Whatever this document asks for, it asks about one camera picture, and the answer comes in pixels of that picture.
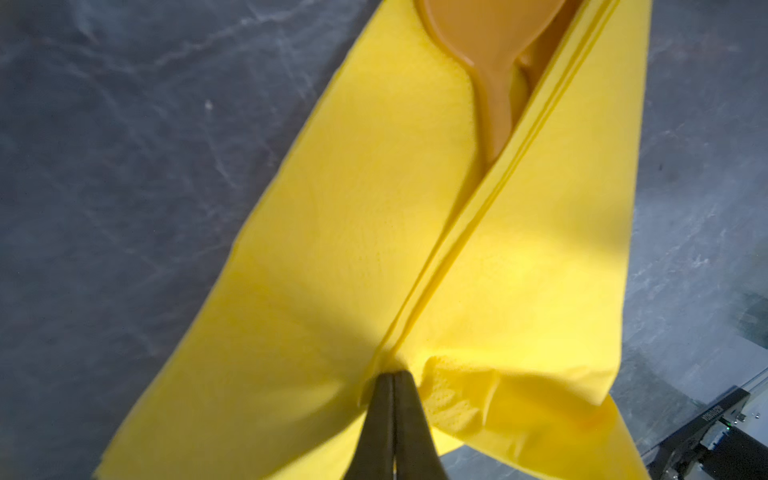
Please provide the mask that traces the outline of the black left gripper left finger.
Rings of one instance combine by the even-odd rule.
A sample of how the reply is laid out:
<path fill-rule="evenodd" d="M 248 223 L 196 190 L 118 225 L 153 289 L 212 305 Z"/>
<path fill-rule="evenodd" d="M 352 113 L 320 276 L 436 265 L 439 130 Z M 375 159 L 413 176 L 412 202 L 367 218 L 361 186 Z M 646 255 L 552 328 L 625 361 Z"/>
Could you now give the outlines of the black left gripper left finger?
<path fill-rule="evenodd" d="M 394 375 L 376 379 L 363 428 L 344 480 L 392 480 L 395 465 Z"/>

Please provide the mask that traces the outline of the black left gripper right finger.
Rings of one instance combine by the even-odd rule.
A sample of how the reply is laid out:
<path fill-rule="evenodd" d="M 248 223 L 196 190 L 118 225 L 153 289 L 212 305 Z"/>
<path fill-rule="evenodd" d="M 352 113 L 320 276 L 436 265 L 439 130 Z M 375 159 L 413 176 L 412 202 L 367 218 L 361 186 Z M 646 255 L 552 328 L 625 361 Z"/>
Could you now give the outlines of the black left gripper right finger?
<path fill-rule="evenodd" d="M 414 377 L 394 374 L 394 463 L 399 480 L 447 480 L 435 448 Z"/>

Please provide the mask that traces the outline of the yellow paper napkin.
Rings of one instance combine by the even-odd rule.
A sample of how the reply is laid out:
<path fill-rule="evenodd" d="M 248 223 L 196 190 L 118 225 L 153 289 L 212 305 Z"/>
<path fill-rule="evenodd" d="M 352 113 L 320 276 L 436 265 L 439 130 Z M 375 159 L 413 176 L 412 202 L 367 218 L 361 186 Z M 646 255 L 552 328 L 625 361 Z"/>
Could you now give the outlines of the yellow paper napkin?
<path fill-rule="evenodd" d="M 380 4 L 99 479 L 339 479 L 384 371 L 437 448 L 644 479 L 621 363 L 651 5 L 586 1 L 503 154 L 411 1 Z"/>

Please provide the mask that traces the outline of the orange plastic spoon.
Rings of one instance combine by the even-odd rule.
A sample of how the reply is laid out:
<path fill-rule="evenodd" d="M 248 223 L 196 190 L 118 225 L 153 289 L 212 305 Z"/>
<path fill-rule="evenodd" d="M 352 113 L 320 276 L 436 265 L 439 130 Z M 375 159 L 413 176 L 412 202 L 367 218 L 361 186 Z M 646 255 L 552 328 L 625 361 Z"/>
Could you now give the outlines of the orange plastic spoon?
<path fill-rule="evenodd" d="M 510 87 L 516 60 L 552 23 L 563 5 L 559 0 L 416 3 L 430 37 L 472 79 L 481 148 L 488 164 L 499 157 L 513 132 Z"/>

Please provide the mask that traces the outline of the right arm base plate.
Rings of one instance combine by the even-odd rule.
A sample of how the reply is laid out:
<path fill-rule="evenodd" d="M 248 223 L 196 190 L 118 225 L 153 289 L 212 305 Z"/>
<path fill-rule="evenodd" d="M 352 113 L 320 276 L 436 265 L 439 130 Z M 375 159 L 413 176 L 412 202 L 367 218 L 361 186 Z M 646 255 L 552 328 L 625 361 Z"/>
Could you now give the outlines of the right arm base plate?
<path fill-rule="evenodd" d="M 644 458 L 652 479 L 765 479 L 767 390 L 729 392 Z"/>

